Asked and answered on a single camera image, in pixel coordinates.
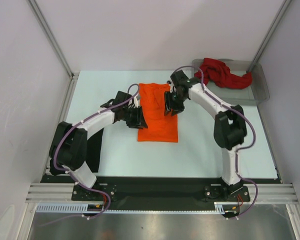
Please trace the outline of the orange t-shirt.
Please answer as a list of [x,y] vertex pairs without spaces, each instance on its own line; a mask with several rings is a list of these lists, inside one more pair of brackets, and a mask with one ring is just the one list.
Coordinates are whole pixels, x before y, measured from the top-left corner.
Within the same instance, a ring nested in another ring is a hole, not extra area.
[[139,129],[139,142],[177,143],[178,117],[165,115],[164,93],[170,91],[170,86],[157,83],[140,83],[140,105],[147,128]]

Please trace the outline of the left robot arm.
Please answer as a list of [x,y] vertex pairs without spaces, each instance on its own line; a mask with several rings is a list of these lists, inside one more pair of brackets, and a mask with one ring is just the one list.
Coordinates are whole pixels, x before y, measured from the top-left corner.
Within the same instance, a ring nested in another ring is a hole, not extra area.
[[61,122],[58,124],[49,157],[51,166],[74,177],[78,184],[84,186],[83,194],[90,200],[100,196],[101,188],[95,184],[97,177],[88,160],[97,156],[90,147],[92,138],[105,127],[124,121],[128,128],[144,129],[148,125],[143,115],[138,93],[118,91],[115,98],[102,104],[93,115],[77,124]]

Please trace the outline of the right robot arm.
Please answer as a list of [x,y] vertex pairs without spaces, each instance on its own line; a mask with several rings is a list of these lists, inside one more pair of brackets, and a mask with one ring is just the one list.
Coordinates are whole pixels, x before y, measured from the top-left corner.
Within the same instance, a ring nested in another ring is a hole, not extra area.
[[183,70],[170,76],[170,90],[164,93],[164,115],[175,116],[185,109],[184,102],[191,100],[205,109],[214,119],[213,138],[222,152],[221,196],[232,201],[243,188],[236,173],[236,150],[247,136],[244,112],[240,105],[232,106],[212,93],[197,77],[189,78]]

